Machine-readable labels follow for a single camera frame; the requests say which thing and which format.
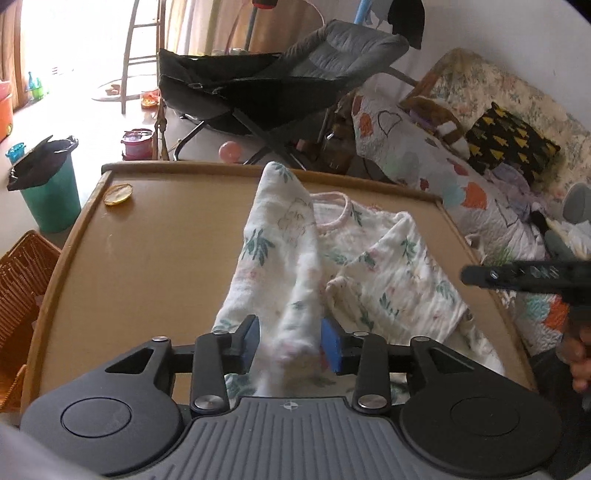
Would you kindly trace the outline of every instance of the chair leg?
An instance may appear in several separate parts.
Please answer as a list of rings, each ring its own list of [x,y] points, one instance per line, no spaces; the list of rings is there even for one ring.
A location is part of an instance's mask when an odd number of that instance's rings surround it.
[[[262,149],[260,149],[258,152],[256,152],[252,157],[250,157],[248,160],[246,160],[242,165],[254,165],[259,160],[262,160],[263,157],[270,152],[271,152],[271,149],[265,145]]]
[[[201,130],[203,130],[203,128],[207,125],[207,122],[201,121],[197,124],[197,126],[195,128],[193,128],[189,134],[183,138],[177,145],[177,148],[174,149],[174,153],[173,153],[173,160],[174,161],[179,161],[178,156],[181,153],[181,150],[184,148],[184,146],[189,142],[189,140],[191,140],[195,135],[197,135]]]
[[[265,132],[255,122],[248,118],[243,112],[238,109],[234,109],[232,115],[242,125],[248,128],[255,136],[263,140],[267,147],[281,157],[288,166],[292,168],[301,168],[302,170],[314,170],[313,165],[308,159],[298,159],[294,155],[290,154],[280,142],[275,140],[272,135]]]

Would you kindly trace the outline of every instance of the white cloth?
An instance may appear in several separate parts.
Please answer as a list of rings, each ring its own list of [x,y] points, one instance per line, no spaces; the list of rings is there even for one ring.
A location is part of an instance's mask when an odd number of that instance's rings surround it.
[[[408,345],[416,335],[444,342],[466,304],[407,212],[366,208],[342,193],[311,195],[285,167],[271,163],[214,329],[234,330],[251,313],[259,317],[261,343],[249,375],[226,377],[231,400],[352,392],[355,377],[336,377],[319,357],[324,314],[348,331],[372,331]],[[461,333],[465,342],[482,341],[469,332]],[[496,358],[489,344],[488,350],[475,346],[477,357],[487,351],[481,360]],[[492,364],[502,372],[498,359]],[[392,388],[395,400],[404,400],[404,387]]]

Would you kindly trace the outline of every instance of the brown tray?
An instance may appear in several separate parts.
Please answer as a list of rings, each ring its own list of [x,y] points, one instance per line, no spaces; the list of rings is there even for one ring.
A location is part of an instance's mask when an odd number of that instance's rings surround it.
[[[261,171],[192,162],[103,166],[41,306],[23,404],[155,335],[182,345],[208,332],[228,292]],[[534,387],[498,296],[459,281],[460,269],[476,259],[438,197],[352,177],[294,174],[311,192],[340,190],[365,205],[410,212],[507,376]],[[102,195],[115,183],[131,183],[132,198],[106,207]],[[187,401],[186,378],[177,379],[174,398]]]

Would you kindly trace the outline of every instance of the hand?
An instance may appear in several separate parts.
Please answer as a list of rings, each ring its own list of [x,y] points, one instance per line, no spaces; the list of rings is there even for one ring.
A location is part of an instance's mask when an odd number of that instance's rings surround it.
[[[560,359],[570,365],[573,388],[579,393],[591,384],[591,358],[587,356],[586,345],[591,345],[591,327],[582,327],[579,338],[565,335],[557,348]]]

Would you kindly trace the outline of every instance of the round black pad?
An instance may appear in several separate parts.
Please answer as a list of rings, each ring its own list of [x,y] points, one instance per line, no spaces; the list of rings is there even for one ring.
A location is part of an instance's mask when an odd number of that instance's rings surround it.
[[[470,478],[535,470],[560,439],[560,418],[550,403],[491,372],[439,375],[406,402],[400,425],[421,456]]]
[[[174,400],[136,377],[83,375],[35,400],[21,430],[100,475],[135,471],[165,454],[182,431]]]
[[[131,420],[129,407],[114,398],[87,398],[70,405],[61,424],[74,435],[100,438],[113,435]]]

